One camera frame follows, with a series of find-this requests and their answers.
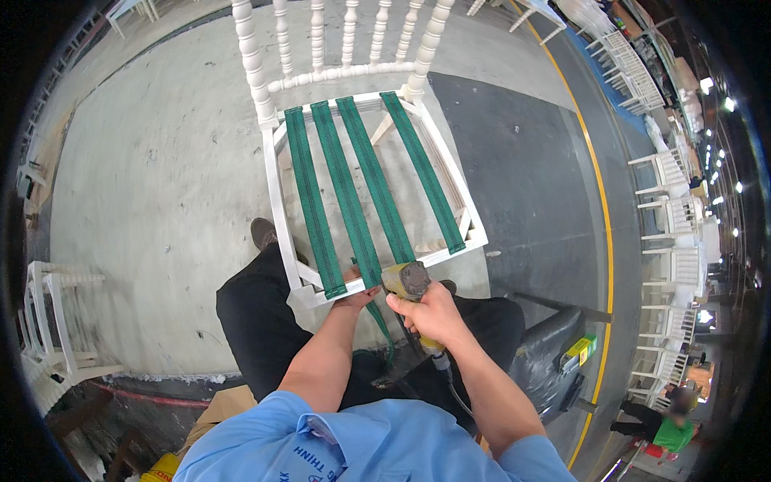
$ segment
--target light blue shirt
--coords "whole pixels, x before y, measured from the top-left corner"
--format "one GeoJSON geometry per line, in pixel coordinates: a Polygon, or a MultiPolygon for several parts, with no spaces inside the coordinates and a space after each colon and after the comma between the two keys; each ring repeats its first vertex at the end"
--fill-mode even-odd
{"type": "Polygon", "coordinates": [[[385,399],[313,413],[291,392],[218,424],[182,460],[174,482],[575,481],[545,436],[513,443],[498,462],[455,417],[419,400],[385,399]]]}

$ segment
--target brown shoe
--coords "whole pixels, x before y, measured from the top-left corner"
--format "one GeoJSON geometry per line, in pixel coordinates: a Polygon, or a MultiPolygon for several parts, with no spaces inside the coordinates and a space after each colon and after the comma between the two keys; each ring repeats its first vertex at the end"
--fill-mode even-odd
{"type": "Polygon", "coordinates": [[[455,296],[455,293],[458,291],[458,285],[455,284],[455,282],[451,279],[443,279],[440,281],[442,285],[447,288],[447,291],[452,295],[455,296]]]}
{"type": "MultiPolygon", "coordinates": [[[[275,225],[264,217],[256,217],[251,222],[251,240],[260,252],[265,251],[269,245],[278,243],[275,225]]],[[[308,259],[299,252],[295,252],[298,261],[307,265],[308,259]]]]}

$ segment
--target green elastic webbing strap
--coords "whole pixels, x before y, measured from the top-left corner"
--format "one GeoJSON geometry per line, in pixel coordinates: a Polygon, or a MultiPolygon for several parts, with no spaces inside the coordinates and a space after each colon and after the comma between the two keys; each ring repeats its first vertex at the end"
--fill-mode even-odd
{"type": "Polygon", "coordinates": [[[460,230],[455,224],[455,217],[449,209],[447,198],[439,185],[439,180],[436,178],[436,173],[431,167],[426,151],[418,139],[415,128],[412,127],[412,122],[410,122],[402,103],[399,101],[399,97],[394,92],[381,92],[380,96],[391,114],[396,130],[399,131],[404,147],[412,160],[412,165],[415,166],[415,171],[418,173],[420,183],[426,191],[426,196],[429,198],[431,208],[439,222],[439,228],[442,230],[449,253],[454,254],[465,249],[466,243],[460,237],[460,230]]]}
{"type": "Polygon", "coordinates": [[[316,171],[313,168],[311,147],[308,145],[308,133],[305,130],[305,118],[302,107],[293,107],[284,111],[287,123],[287,136],[291,163],[295,169],[295,180],[300,195],[302,214],[305,217],[305,227],[311,240],[313,257],[318,267],[318,275],[324,285],[327,299],[342,295],[346,291],[342,279],[340,264],[337,261],[335,245],[329,233],[329,224],[324,213],[322,196],[318,192],[316,171]]]}
{"type": "Polygon", "coordinates": [[[364,180],[367,183],[369,194],[372,196],[372,202],[380,218],[385,238],[391,247],[391,252],[396,260],[396,264],[409,263],[415,261],[415,253],[412,252],[412,246],[409,245],[407,233],[404,231],[402,218],[399,211],[396,210],[396,204],[393,202],[393,196],[386,183],[386,176],[383,175],[380,162],[369,142],[369,136],[364,128],[364,123],[353,102],[353,97],[342,97],[335,100],[340,117],[345,123],[345,129],[348,131],[348,137],[351,139],[351,145],[359,160],[359,166],[362,168],[364,180]]]}
{"type": "Polygon", "coordinates": [[[311,104],[313,120],[316,122],[318,138],[322,143],[324,158],[327,160],[329,176],[332,178],[332,186],[335,187],[335,195],[348,231],[348,239],[351,240],[353,254],[359,260],[359,270],[362,273],[365,288],[372,288],[380,284],[380,261],[372,243],[372,236],[367,228],[367,221],[362,212],[359,196],[356,195],[356,187],[353,185],[351,171],[345,161],[342,152],[340,138],[329,111],[329,103],[324,100],[311,104]]]}
{"type": "MultiPolygon", "coordinates": [[[[357,265],[356,258],[351,258],[351,263],[354,265],[357,265]]],[[[383,314],[380,312],[380,308],[378,308],[378,304],[375,303],[375,301],[370,301],[367,303],[367,311],[370,315],[375,319],[375,323],[377,323],[378,327],[380,328],[380,332],[385,336],[385,340],[388,342],[388,364],[389,366],[393,366],[393,340],[391,339],[391,334],[388,333],[388,326],[386,326],[386,321],[383,318],[383,314]]]]}

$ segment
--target factory floor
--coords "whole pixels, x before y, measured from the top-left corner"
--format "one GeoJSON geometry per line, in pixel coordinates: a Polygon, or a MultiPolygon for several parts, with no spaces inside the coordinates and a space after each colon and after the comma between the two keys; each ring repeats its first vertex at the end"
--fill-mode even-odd
{"type": "MultiPolygon", "coordinates": [[[[254,104],[227,2],[157,4],[161,20],[150,24],[128,15],[126,26],[121,24],[126,41],[109,32],[54,93],[41,136],[73,106],[75,114],[44,210],[50,226],[41,222],[40,231],[47,232],[35,239],[41,257],[93,266],[106,275],[101,291],[79,292],[70,306],[77,308],[72,311],[73,331],[80,334],[76,344],[124,364],[135,375],[125,382],[132,389],[195,398],[191,390],[200,384],[199,396],[205,398],[217,387],[212,380],[237,374],[214,311],[214,293],[258,253],[249,223],[270,217],[270,204],[254,104]],[[186,388],[167,381],[171,376],[186,377],[186,388]]],[[[626,389],[639,323],[640,228],[627,161],[652,153],[653,146],[638,123],[608,103],[566,32],[549,41],[548,53],[527,22],[507,31],[517,13],[486,5],[467,17],[469,6],[453,7],[429,74],[426,105],[463,168],[490,242],[432,274],[454,279],[466,297],[526,292],[612,308],[610,329],[588,327],[600,350],[582,368],[583,398],[593,399],[600,387],[598,411],[588,428],[586,414],[578,410],[547,427],[563,460],[574,459],[577,479],[594,480],[616,448],[608,448],[607,428],[626,389]]],[[[374,3],[359,8],[354,62],[366,62],[376,9],[374,3]]],[[[343,2],[326,2],[330,65],[340,62],[344,11],[343,2]]],[[[405,12],[392,7],[385,59],[393,55],[405,12]]],[[[289,4],[298,71],[310,69],[309,42],[295,41],[307,36],[309,15],[308,0],[289,4]]],[[[418,25],[429,16],[424,6],[418,25]]],[[[255,31],[274,31],[272,8],[256,9],[254,20],[255,31]]],[[[539,15],[530,21],[541,36],[550,31],[539,15]]],[[[410,55],[417,43],[414,39],[410,55]]],[[[275,44],[268,45],[267,59],[268,78],[280,78],[275,44]]],[[[398,89],[405,78],[350,79],[275,98],[288,108],[398,89]]],[[[390,185],[397,198],[405,194],[400,189],[409,190],[390,185]]],[[[292,217],[301,217],[296,205],[292,217]]],[[[420,216],[406,217],[411,238],[419,222],[420,216]]],[[[524,308],[528,326],[549,314],[527,303],[524,308]]],[[[295,308],[295,314],[300,325],[313,330],[325,309],[295,308]]],[[[380,336],[363,315],[356,347],[381,345],[380,336]]],[[[143,404],[121,400],[129,407],[143,404]]],[[[178,410],[172,420],[142,405],[133,410],[133,423],[155,430],[159,449],[172,450],[196,414],[178,410]],[[161,416],[168,423],[159,422],[161,416]]]]}

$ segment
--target yellow bag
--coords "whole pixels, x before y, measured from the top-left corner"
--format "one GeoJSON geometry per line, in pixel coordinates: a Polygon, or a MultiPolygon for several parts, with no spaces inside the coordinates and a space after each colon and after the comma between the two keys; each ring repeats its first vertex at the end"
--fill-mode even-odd
{"type": "Polygon", "coordinates": [[[165,453],[153,468],[142,474],[140,482],[171,482],[172,477],[180,468],[180,460],[173,453],[165,453]]]}

